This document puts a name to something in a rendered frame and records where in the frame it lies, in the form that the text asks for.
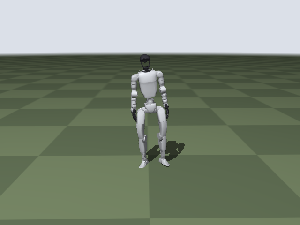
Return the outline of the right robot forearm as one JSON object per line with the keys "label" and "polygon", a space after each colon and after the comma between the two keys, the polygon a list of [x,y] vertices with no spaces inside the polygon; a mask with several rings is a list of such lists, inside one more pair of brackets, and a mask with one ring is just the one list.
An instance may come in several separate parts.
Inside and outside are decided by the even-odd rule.
{"label": "right robot forearm", "polygon": [[131,92],[131,112],[133,112],[133,110],[136,109],[136,101],[137,98],[132,97],[132,92]]}

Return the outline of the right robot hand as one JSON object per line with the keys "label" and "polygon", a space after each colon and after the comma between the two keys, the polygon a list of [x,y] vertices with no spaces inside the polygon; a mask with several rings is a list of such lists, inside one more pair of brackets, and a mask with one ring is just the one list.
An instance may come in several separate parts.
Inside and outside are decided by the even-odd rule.
{"label": "right robot hand", "polygon": [[132,113],[134,120],[136,121],[136,109],[134,109],[133,112],[131,112],[131,113]]}

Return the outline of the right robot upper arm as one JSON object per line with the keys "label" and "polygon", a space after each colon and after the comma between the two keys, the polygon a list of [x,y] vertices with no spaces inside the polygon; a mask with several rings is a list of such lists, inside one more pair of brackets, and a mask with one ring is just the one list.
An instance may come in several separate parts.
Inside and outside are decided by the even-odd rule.
{"label": "right robot upper arm", "polygon": [[132,89],[132,97],[137,97],[138,92],[136,91],[137,89],[137,81],[138,80],[138,74],[134,74],[131,76],[131,89]]}

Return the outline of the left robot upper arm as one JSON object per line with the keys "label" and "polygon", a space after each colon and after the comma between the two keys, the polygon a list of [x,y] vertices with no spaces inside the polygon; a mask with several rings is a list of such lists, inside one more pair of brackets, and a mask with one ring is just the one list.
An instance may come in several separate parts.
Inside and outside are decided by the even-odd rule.
{"label": "left robot upper arm", "polygon": [[161,71],[155,71],[158,77],[158,83],[159,83],[159,92],[160,93],[164,93],[166,92],[166,88],[164,86],[164,77],[163,77],[163,73]]}

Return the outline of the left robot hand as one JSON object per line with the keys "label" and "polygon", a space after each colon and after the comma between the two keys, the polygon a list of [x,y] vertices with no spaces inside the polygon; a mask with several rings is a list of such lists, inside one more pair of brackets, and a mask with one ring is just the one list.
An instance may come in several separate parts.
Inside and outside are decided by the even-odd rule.
{"label": "left robot hand", "polygon": [[169,109],[168,109],[168,105],[165,104],[164,108],[166,109],[166,119],[168,118],[168,114],[169,114]]}

